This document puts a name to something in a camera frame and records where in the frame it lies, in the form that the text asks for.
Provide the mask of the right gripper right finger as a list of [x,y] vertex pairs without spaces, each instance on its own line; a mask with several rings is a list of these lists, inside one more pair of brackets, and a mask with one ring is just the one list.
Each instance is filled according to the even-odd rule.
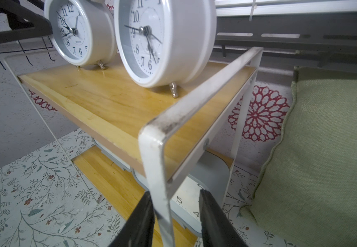
[[211,192],[201,189],[200,220],[205,247],[246,247]]

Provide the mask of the yellow wooden two-tier shelf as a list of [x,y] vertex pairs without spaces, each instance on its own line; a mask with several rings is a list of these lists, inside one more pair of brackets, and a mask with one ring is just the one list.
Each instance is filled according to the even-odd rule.
[[173,247],[170,200],[238,100],[246,116],[262,55],[252,47],[229,64],[208,63],[179,98],[136,86],[121,60],[104,71],[65,65],[16,80],[146,178],[155,224],[164,246]]

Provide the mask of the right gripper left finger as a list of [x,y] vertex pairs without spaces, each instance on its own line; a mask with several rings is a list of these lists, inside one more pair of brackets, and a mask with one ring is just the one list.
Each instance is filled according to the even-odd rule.
[[154,207],[150,192],[146,191],[109,247],[151,247],[154,224]]

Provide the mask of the grey square alarm clock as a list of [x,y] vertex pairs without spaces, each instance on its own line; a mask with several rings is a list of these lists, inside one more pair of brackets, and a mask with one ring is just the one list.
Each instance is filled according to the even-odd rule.
[[209,191],[221,206],[230,180],[233,160],[212,150],[205,151],[170,200],[172,218],[198,237],[202,236],[200,190]]
[[93,138],[95,145],[101,150],[101,152],[106,155],[113,163],[119,166],[122,170],[131,172],[132,168],[125,161],[115,155],[112,151],[104,147],[100,142]]

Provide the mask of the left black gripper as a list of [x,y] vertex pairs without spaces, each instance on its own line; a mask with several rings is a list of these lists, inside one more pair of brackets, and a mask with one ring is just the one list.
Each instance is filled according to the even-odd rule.
[[0,14],[7,17],[9,30],[0,31],[0,44],[49,36],[52,26],[47,18],[21,5],[20,1],[0,1]]

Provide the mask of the white twin-bell alarm clock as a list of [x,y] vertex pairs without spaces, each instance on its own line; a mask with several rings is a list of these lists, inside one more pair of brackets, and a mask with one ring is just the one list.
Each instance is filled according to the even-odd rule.
[[117,54],[114,18],[105,1],[48,0],[44,17],[52,26],[51,41],[70,64],[105,70]]
[[139,86],[178,85],[204,70],[217,29],[215,1],[115,1],[116,40],[122,62]]

